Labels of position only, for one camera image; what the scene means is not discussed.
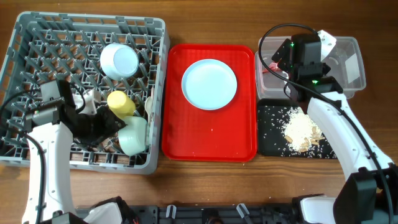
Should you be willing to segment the leftover rice and scraps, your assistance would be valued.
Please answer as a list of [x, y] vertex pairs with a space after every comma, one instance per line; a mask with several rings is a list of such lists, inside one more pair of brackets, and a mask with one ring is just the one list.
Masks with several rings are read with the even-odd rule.
[[282, 125], [282, 135], [294, 152], [307, 152], [324, 140], [323, 132], [301, 108], [291, 108], [288, 120]]

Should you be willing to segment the red ketchup sachet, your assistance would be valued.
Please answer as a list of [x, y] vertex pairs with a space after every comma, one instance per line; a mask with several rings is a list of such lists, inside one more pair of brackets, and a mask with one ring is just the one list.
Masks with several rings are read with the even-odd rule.
[[[281, 69], [277, 66], [277, 63], [272, 62], [268, 65], [268, 67], [273, 71], [273, 72], [281, 72]], [[265, 67], [262, 66], [262, 73], [269, 73], [269, 70]]]

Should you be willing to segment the light blue plate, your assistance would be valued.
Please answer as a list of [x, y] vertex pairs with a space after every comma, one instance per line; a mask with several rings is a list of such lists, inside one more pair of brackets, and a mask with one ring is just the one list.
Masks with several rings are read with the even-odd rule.
[[218, 110], [228, 105], [238, 90], [233, 70], [212, 58], [199, 60], [185, 71], [181, 81], [185, 99], [201, 110]]

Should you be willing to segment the light green bowl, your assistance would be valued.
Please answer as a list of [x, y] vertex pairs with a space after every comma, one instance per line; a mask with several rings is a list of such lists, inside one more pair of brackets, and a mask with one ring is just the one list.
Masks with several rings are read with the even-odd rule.
[[122, 151], [128, 156], [144, 152], [147, 146], [147, 121], [137, 116], [126, 116], [123, 121], [126, 126], [118, 131]]

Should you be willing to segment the light blue small bowl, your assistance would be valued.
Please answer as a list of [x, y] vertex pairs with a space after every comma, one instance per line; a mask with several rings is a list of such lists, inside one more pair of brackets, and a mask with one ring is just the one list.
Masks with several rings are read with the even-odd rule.
[[131, 47], [118, 43], [105, 46], [99, 61], [104, 74], [116, 81], [133, 76], [139, 67], [137, 53]]

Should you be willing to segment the yellow plastic cup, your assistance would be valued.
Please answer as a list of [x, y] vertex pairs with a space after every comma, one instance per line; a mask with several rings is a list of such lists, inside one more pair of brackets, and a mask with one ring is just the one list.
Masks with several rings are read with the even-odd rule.
[[113, 91], [107, 97], [110, 110], [120, 119], [133, 116], [136, 110], [135, 103], [123, 91]]

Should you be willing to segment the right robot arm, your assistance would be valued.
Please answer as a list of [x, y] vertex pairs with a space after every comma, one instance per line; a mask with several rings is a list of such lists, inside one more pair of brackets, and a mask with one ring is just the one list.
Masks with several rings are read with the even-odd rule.
[[299, 200], [305, 223], [397, 223], [397, 166], [372, 141], [322, 61], [316, 34], [285, 39], [272, 56], [287, 72], [291, 97], [321, 129], [343, 169], [337, 197]]

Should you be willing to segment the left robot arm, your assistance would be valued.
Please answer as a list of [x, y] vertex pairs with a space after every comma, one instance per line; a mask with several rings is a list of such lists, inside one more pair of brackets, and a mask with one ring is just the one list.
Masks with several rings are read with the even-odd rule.
[[62, 215], [73, 217], [70, 151], [74, 138], [100, 143], [126, 123], [108, 107], [92, 114], [77, 108], [73, 85], [65, 80], [41, 84], [40, 106], [25, 114], [24, 130], [30, 151], [29, 193], [23, 223], [46, 223]]

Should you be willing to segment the white plastic spoon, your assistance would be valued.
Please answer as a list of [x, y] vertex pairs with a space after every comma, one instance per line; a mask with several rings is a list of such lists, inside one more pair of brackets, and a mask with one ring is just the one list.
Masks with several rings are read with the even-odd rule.
[[144, 105], [145, 111], [147, 113], [148, 124], [150, 124], [152, 121], [152, 105], [153, 105], [153, 98], [151, 96], [148, 96]]

